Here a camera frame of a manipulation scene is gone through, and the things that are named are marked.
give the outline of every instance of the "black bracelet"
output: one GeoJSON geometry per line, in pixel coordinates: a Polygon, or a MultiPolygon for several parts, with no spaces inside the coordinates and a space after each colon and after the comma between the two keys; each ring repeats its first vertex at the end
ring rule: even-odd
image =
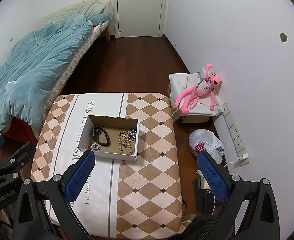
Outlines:
{"type": "Polygon", "coordinates": [[[106,132],[105,129],[101,128],[101,127],[98,127],[98,126],[94,126],[94,128],[92,129],[92,137],[93,137],[93,140],[98,143],[99,145],[101,146],[108,146],[110,144],[110,139],[109,139],[109,135],[108,133],[106,132]],[[97,131],[102,131],[104,134],[105,134],[105,137],[106,137],[106,140],[107,142],[106,143],[102,143],[98,140],[97,138],[97,131]]]}

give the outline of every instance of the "door frame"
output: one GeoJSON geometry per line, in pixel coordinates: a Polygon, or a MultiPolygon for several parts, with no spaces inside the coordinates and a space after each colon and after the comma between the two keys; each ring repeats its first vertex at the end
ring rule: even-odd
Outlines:
{"type": "MultiPolygon", "coordinates": [[[[166,3],[167,3],[167,0],[161,0],[160,28],[159,28],[158,37],[162,37],[164,32],[166,3]]],[[[118,0],[113,0],[113,6],[114,6],[114,34],[116,38],[119,38],[118,0]]]]}

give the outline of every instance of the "teal comforter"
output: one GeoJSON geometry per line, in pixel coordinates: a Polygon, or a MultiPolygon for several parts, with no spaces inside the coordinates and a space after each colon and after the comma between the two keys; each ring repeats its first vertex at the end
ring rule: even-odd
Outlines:
{"type": "Polygon", "coordinates": [[[13,117],[41,130],[46,100],[91,31],[92,22],[79,14],[31,32],[15,45],[0,68],[0,131],[13,117]],[[15,80],[6,94],[7,82],[15,80]]]}

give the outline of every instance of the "open box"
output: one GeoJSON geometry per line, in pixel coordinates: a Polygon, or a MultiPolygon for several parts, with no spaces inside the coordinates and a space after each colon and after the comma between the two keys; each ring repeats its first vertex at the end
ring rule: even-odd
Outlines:
{"type": "MultiPolygon", "coordinates": [[[[121,118],[121,117],[108,117],[89,115],[80,133],[80,138],[77,144],[77,148],[82,152],[91,150],[91,145],[94,142],[92,137],[92,129],[95,126],[101,127],[106,130],[110,138],[109,146],[101,146],[99,151],[93,151],[96,156],[124,160],[124,161],[137,161],[137,145],[139,134],[139,119],[121,118]],[[136,139],[130,142],[132,147],[132,155],[129,153],[128,147],[123,147],[123,154],[119,153],[118,133],[121,131],[127,131],[136,129],[136,139]]],[[[104,133],[98,135],[98,139],[101,142],[106,142],[104,133]]]]}

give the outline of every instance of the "dark wooden floor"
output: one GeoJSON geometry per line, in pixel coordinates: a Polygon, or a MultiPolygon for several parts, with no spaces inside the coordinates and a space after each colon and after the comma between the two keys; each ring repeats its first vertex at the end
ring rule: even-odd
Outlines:
{"type": "MultiPolygon", "coordinates": [[[[132,37],[106,42],[97,40],[80,60],[67,81],[62,94],[97,92],[158,92],[167,95],[170,73],[183,68],[164,38],[132,37]]],[[[197,213],[193,180],[198,176],[197,162],[192,156],[188,138],[196,129],[208,129],[216,135],[214,124],[174,123],[182,197],[187,202],[186,214],[197,213]]],[[[0,163],[22,144],[6,139],[0,149],[0,163]]],[[[31,166],[24,168],[30,175],[31,166]]]]}

